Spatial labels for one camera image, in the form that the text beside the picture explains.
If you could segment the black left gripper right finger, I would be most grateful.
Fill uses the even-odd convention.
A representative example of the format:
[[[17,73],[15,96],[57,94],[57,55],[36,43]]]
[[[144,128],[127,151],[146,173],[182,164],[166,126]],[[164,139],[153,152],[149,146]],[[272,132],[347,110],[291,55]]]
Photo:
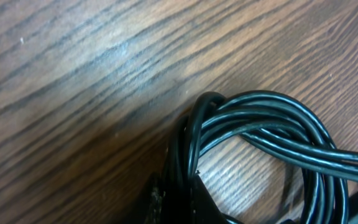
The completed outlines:
[[[198,175],[194,178],[192,197],[192,223],[228,224]]]

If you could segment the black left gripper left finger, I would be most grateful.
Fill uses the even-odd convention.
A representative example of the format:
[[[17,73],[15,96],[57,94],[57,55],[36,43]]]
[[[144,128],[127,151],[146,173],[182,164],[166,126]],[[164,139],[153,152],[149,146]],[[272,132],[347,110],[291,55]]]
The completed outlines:
[[[147,186],[147,205],[143,224],[169,224],[169,191],[159,174],[152,174]]]

